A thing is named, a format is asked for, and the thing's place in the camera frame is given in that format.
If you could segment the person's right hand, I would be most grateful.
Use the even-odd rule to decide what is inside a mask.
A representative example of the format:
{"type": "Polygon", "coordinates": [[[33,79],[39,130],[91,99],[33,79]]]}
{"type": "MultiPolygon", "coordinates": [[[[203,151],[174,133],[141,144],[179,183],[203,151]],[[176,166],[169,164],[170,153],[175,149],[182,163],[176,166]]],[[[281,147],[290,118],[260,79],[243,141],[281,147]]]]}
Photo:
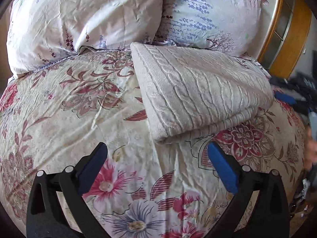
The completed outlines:
{"type": "Polygon", "coordinates": [[[312,130],[306,128],[305,149],[304,149],[304,169],[310,171],[317,162],[317,142],[312,138],[312,130]]]}

